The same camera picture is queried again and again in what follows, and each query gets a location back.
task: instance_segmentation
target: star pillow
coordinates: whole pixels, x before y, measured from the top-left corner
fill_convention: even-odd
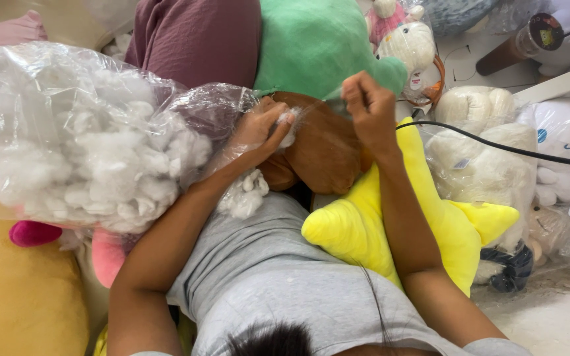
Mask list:
[[[412,119],[406,118],[401,124],[409,122]],[[509,206],[439,198],[417,128],[399,129],[397,141],[410,183],[439,245],[443,266],[454,283],[470,296],[481,247],[509,229],[520,214]],[[342,199],[311,213],[302,234],[329,254],[375,271],[401,288],[384,232],[376,165]]]

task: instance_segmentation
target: cord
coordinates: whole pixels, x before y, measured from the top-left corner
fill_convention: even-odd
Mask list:
[[[478,137],[477,135],[473,135],[471,133],[468,133],[468,132],[461,130],[458,127],[454,127],[452,125],[444,124],[442,122],[435,122],[435,121],[409,122],[409,123],[404,124],[404,125],[399,125],[396,128],[396,130],[399,130],[401,128],[408,127],[408,126],[414,126],[414,125],[434,125],[434,126],[445,127],[446,129],[450,129],[450,130],[453,130],[453,131],[460,133],[462,135],[466,135],[467,137],[470,137],[471,139],[479,141],[480,143],[486,144],[486,145],[494,147],[494,148],[498,148],[500,150],[504,150],[504,151],[508,151],[508,152],[512,152],[512,153],[517,153],[519,155],[524,155],[524,156],[528,156],[528,157],[538,158],[539,160],[546,160],[546,161],[564,163],[564,164],[570,165],[570,158],[562,158],[562,157],[556,157],[556,156],[551,156],[551,155],[544,155],[542,153],[521,150],[519,148],[506,146],[504,144],[487,141],[486,139],[482,139],[482,138]]]

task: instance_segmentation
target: purple pants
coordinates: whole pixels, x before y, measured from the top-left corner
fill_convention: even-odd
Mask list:
[[[125,62],[188,88],[252,88],[260,43],[259,0],[141,0]]]

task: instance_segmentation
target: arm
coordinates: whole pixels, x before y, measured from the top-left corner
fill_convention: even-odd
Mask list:
[[[382,213],[400,281],[426,324],[459,347],[484,338],[506,338],[452,282],[439,246],[419,206],[395,136],[395,95],[366,73],[343,85],[355,132],[380,171]]]
[[[242,131],[269,127],[283,107],[253,120]],[[252,137],[265,141],[256,150],[244,153],[209,178],[193,184],[153,227],[138,241],[120,269],[110,290],[109,356],[128,356],[143,351],[180,355],[180,344],[166,301],[166,293],[193,251],[208,216],[232,182],[243,172],[265,161],[289,132],[293,117],[281,123],[272,136]]]

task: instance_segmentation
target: person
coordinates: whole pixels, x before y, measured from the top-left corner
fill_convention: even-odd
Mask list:
[[[308,213],[269,193],[246,220],[211,214],[233,180],[267,159],[289,131],[264,98],[231,139],[261,145],[193,184],[147,231],[110,291],[108,356],[177,356],[167,301],[198,325],[194,355],[528,356],[443,268],[395,135],[395,96],[367,73],[343,99],[380,171],[384,227],[405,294],[373,271],[305,241]]]

